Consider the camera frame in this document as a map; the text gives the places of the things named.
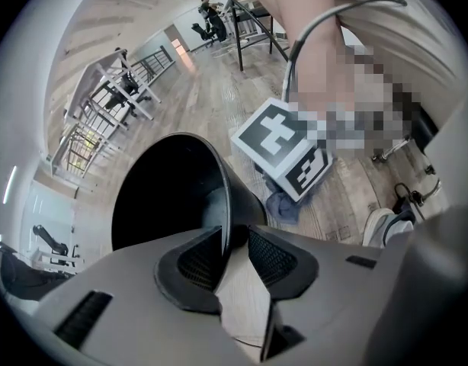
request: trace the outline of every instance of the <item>cable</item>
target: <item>cable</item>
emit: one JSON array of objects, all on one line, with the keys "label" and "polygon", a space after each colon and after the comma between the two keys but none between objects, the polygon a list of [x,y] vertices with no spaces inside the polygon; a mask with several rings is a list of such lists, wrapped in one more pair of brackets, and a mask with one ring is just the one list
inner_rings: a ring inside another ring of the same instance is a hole
[{"label": "cable", "polygon": [[442,186],[441,180],[438,179],[438,181],[435,184],[434,188],[432,188],[432,190],[430,190],[427,194],[422,195],[422,200],[424,202],[426,202],[426,200],[429,199],[430,197],[434,197],[439,192],[439,190],[441,189],[441,186]]},{"label": "cable", "polygon": [[306,39],[310,35],[310,33],[312,33],[312,31],[326,19],[329,19],[332,16],[339,14],[343,11],[347,11],[349,9],[356,8],[361,5],[365,5],[365,4],[372,3],[372,2],[395,2],[403,6],[407,5],[407,2],[405,0],[363,0],[361,2],[348,3],[348,4],[339,5],[338,7],[330,8],[329,10],[327,10],[326,12],[324,12],[323,14],[315,18],[313,21],[308,23],[305,26],[305,28],[302,30],[302,32],[300,33],[295,43],[293,44],[292,50],[288,57],[287,69],[285,70],[285,76],[283,80],[283,88],[282,88],[282,94],[281,94],[282,101],[285,101],[287,103],[289,101],[290,75],[292,74],[292,71],[295,68],[295,64],[297,63],[297,59],[300,54],[300,51],[302,50],[302,47]]},{"label": "cable", "polygon": [[253,344],[251,344],[251,343],[244,342],[244,341],[242,341],[241,339],[237,339],[237,338],[235,338],[234,336],[232,336],[232,338],[233,338],[234,340],[236,340],[237,342],[242,343],[243,345],[249,345],[250,347],[256,347],[256,348],[263,348],[262,345],[253,345]]},{"label": "cable", "polygon": [[403,211],[402,213],[398,214],[393,220],[389,222],[389,224],[386,226],[385,233],[383,234],[383,246],[386,247],[386,236],[388,234],[389,228],[392,227],[392,225],[395,225],[399,221],[404,220],[404,221],[411,221],[412,223],[415,222],[415,215],[411,210]]},{"label": "cable", "polygon": [[422,220],[425,221],[425,217],[424,217],[424,214],[422,214],[422,212],[420,211],[420,209],[418,208],[418,203],[415,201],[413,195],[412,195],[412,192],[410,192],[410,188],[407,187],[407,185],[405,183],[397,183],[395,185],[395,187],[393,188],[393,190],[395,191],[395,194],[396,196],[398,197],[398,199],[402,198],[402,196],[399,194],[399,192],[396,190],[397,187],[399,186],[402,186],[406,191],[407,191],[407,195],[406,197],[409,199],[410,203],[414,204],[414,207],[415,209],[417,210],[417,213],[418,215],[422,218]]},{"label": "cable", "polygon": [[2,251],[2,250],[0,249],[0,253],[2,254],[1,261],[0,261],[0,282],[2,283],[2,286],[3,286],[3,288],[4,288],[4,291],[2,292],[2,298],[3,298],[4,300],[8,301],[8,300],[7,300],[7,296],[8,296],[8,294],[11,295],[11,293],[9,292],[8,289],[9,289],[10,286],[12,286],[12,285],[14,284],[14,282],[16,282],[16,280],[17,280],[17,272],[16,272],[16,270],[15,270],[14,263],[12,262],[12,260],[9,260],[9,263],[10,263],[10,266],[11,266],[11,268],[12,268],[12,271],[14,272],[14,275],[13,275],[13,279],[12,279],[12,281],[10,282],[10,284],[4,284],[4,280],[3,280],[2,274],[1,274],[1,269],[2,269],[2,264],[3,264],[4,259],[5,259],[5,258],[8,258],[8,257],[7,257],[7,253],[8,253],[8,252]]}]

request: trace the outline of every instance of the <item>wooden floor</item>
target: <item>wooden floor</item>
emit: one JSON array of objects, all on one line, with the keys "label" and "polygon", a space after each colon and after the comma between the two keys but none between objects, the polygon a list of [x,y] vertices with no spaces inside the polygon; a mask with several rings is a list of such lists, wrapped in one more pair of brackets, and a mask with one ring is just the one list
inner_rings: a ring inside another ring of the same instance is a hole
[{"label": "wooden floor", "polygon": [[[236,51],[229,52],[229,48],[217,44],[184,56],[154,83],[153,91],[163,100],[150,106],[154,121],[131,118],[130,130],[114,137],[125,154],[92,167],[95,175],[90,173],[85,180],[91,183],[93,192],[79,192],[75,239],[86,265],[111,252],[112,210],[120,184],[140,153],[166,134],[187,131],[208,139],[248,188],[263,203],[266,201],[270,192],[261,175],[229,138],[267,98],[280,97],[284,61],[276,50],[270,56],[265,44],[249,47],[243,57],[245,71],[240,72]],[[395,183],[403,181],[411,189],[430,191],[436,177],[424,173],[427,164],[413,143],[385,164],[375,164],[371,159],[337,159],[311,204],[302,209],[298,225],[284,225],[268,217],[269,225],[316,239],[361,243],[370,212],[395,204]],[[429,217],[447,207],[441,192],[428,200],[422,212]],[[231,258],[218,296],[227,332],[260,345],[269,295],[245,249]],[[243,349],[258,356],[257,348]]]}]

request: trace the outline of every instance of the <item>ceiling light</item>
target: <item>ceiling light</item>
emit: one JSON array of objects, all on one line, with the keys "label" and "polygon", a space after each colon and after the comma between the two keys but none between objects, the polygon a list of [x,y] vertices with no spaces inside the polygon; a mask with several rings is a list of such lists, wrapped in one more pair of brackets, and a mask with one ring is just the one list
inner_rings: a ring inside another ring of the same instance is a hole
[{"label": "ceiling light", "polygon": [[36,195],[36,199],[34,200],[33,213],[36,211],[36,204],[37,204],[37,195]]},{"label": "ceiling light", "polygon": [[12,169],[11,177],[8,179],[7,187],[5,188],[4,200],[2,201],[3,204],[7,203],[8,195],[11,192],[11,185],[12,185],[12,182],[14,181],[15,172],[17,170],[18,170],[18,167],[14,165],[14,168]]}]

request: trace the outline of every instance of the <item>desk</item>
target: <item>desk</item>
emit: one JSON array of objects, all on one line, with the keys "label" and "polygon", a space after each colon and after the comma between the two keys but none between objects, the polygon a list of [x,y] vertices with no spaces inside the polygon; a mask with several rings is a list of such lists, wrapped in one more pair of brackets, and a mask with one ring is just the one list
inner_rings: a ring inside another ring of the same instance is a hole
[{"label": "desk", "polygon": [[[88,64],[82,76],[79,79],[78,84],[75,87],[75,91],[72,95],[72,100],[69,103],[68,110],[65,114],[65,119],[70,122],[71,124],[77,123],[77,119],[75,117],[76,111],[79,109],[84,110],[90,104],[94,108],[95,112],[101,113],[104,109],[96,104],[91,102],[91,94],[92,92],[101,84],[101,80],[105,78],[107,82],[106,84],[111,84],[122,96],[127,99],[128,102],[133,104],[141,113],[143,113],[149,120],[152,120],[151,114],[149,114],[144,108],[136,102],[136,98],[131,97],[127,92],[124,91],[123,88],[120,87],[119,79],[122,76],[131,74],[135,80],[138,82],[139,87],[143,87],[143,91],[147,91],[150,93],[152,98],[154,98],[158,103],[161,103],[161,99],[156,96],[156,94],[149,88],[147,83],[145,83],[137,74],[136,71],[131,67],[129,62],[123,57],[123,53],[125,50],[118,50],[109,54],[108,56],[102,57],[101,59],[94,61],[93,63]],[[108,71],[113,68],[113,64],[115,61],[120,60],[126,69],[122,69],[118,75],[112,75]]]},{"label": "desk", "polygon": [[76,263],[76,264],[78,263],[78,264],[81,264],[82,266],[85,264],[85,260],[82,258],[70,258],[68,256],[55,255],[50,252],[41,251],[38,248],[30,257],[31,267],[37,270],[63,271],[63,272],[68,272],[70,274],[76,274],[77,272],[81,271],[80,267],[77,270],[76,267],[72,267],[72,266],[57,265],[54,263],[43,262],[43,257],[47,257],[50,259],[59,259],[59,260],[63,260],[64,262],[70,262],[70,263]]}]

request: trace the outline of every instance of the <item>ceiling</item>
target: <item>ceiling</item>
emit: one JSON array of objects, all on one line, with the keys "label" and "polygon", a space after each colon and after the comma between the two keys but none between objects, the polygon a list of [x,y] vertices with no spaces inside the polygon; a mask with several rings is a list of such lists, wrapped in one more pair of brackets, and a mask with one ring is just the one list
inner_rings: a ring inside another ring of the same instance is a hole
[{"label": "ceiling", "polygon": [[63,110],[82,70],[116,47],[135,50],[200,0],[92,0],[79,13],[60,56],[51,99],[45,110],[48,150],[63,132]]}]

